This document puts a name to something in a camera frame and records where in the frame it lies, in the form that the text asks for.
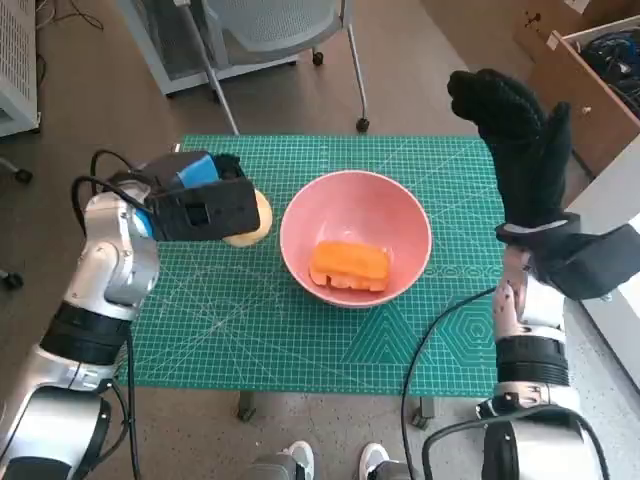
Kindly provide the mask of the black left hand blue tape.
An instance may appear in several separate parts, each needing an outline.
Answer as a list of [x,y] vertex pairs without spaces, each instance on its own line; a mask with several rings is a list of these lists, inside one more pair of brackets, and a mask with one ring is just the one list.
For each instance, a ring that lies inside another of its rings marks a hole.
[[138,172],[163,191],[198,188],[245,176],[239,157],[208,151],[171,152],[143,165]]

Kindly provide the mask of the black gloved right hand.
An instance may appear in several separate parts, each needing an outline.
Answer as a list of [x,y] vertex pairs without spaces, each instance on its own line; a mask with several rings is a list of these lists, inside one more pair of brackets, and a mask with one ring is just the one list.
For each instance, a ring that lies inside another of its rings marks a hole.
[[452,112],[477,127],[489,149],[505,222],[537,228],[560,219],[571,154],[570,105],[546,113],[521,82],[493,69],[455,71]]

